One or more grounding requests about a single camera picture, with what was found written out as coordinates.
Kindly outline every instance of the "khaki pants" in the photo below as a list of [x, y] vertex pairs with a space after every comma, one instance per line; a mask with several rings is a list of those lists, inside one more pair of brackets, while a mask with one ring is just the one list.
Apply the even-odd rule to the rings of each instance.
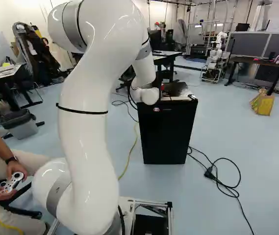
[[[33, 175], [38, 168], [44, 165], [49, 158], [43, 155], [26, 153], [23, 151], [12, 150], [20, 163], [26, 168], [29, 175]], [[6, 179], [6, 163], [0, 158], [0, 180]], [[44, 221], [31, 219], [28, 216], [13, 214], [0, 206], [0, 220], [10, 226], [17, 227], [24, 232], [24, 235], [42, 235], [46, 226]], [[0, 226], [0, 235], [17, 235], [18, 232]]]

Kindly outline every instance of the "aluminum frame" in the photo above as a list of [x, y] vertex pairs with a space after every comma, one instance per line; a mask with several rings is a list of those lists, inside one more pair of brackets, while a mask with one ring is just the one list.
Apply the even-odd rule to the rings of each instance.
[[[130, 235], [134, 229], [133, 221], [135, 221], [135, 210], [138, 207], [151, 207], [155, 210], [150, 210], [158, 215], [166, 217], [168, 219], [168, 235], [173, 235], [173, 208], [168, 205], [168, 203], [164, 202], [153, 202], [153, 201], [145, 201], [140, 199], [134, 199], [129, 197], [120, 197], [119, 205], [124, 214], [124, 221], [125, 221], [125, 234]], [[166, 214], [159, 214], [157, 211], [158, 209], [164, 209]], [[55, 219], [47, 233], [47, 235], [56, 235], [57, 228], [59, 227], [60, 222], [58, 219]]]

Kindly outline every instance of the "table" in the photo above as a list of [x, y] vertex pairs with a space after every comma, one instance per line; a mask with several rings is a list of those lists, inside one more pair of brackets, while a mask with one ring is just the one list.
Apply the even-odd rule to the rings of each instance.
[[[230, 73], [230, 75], [228, 77], [228, 82], [226, 84], [224, 84], [225, 86], [228, 86], [228, 85], [232, 84], [235, 81], [235, 79], [233, 79], [233, 75], [234, 75], [234, 72], [235, 72], [235, 69], [236, 69], [236, 66], [238, 65], [238, 63], [250, 63], [250, 64], [272, 66], [272, 67], [278, 67], [278, 69], [279, 69], [279, 64], [275, 64], [274, 62], [270, 62], [270, 61], [263, 60], [263, 59], [254, 60], [253, 57], [234, 56], [234, 57], [230, 58], [229, 61], [230, 62], [234, 62], [234, 63], [233, 63], [233, 66], [232, 66], [231, 73]], [[272, 84], [272, 87], [267, 92], [267, 95], [271, 95], [272, 94], [274, 88], [277, 85], [278, 80], [279, 80], [279, 71], [278, 71], [278, 75], [277, 75], [275, 81]]]
[[[169, 79], [170, 82], [173, 82], [173, 73], [174, 73], [174, 61], [176, 57], [182, 55], [183, 52], [180, 51], [166, 51], [166, 50], [155, 50], [152, 51], [153, 55], [153, 62], [155, 65], [158, 66], [158, 73], [167, 73], [168, 76], [164, 79]], [[169, 71], [162, 71], [161, 65], [168, 65], [170, 64]]]
[[[22, 80], [16, 79], [21, 76], [22, 73], [23, 67], [21, 64], [0, 67], [0, 93], [3, 95], [3, 98], [9, 103], [12, 111], [18, 111], [42, 103], [42, 101], [33, 102], [27, 93], [27, 89], [23, 86]], [[20, 107], [17, 104], [15, 98], [12, 96], [10, 88], [7, 85], [7, 82], [11, 80], [14, 80], [14, 82], [19, 86], [19, 91], [28, 101], [27, 105]]]

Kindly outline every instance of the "ceiling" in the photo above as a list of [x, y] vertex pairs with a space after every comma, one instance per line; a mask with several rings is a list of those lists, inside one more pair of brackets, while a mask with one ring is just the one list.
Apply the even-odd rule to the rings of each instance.
[[164, 2], [173, 2], [173, 3], [181, 3], [187, 5], [196, 5], [196, 4], [208, 4], [209, 2], [213, 3], [213, 0], [158, 0]]

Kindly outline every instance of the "wristwatch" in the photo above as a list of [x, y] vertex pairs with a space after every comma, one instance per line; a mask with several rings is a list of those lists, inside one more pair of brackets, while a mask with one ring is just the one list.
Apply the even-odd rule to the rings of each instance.
[[16, 161], [16, 162], [18, 162], [18, 159], [17, 159], [17, 157], [15, 157], [15, 156], [13, 155], [11, 158], [6, 159], [6, 160], [5, 160], [5, 163], [8, 164], [10, 161]]

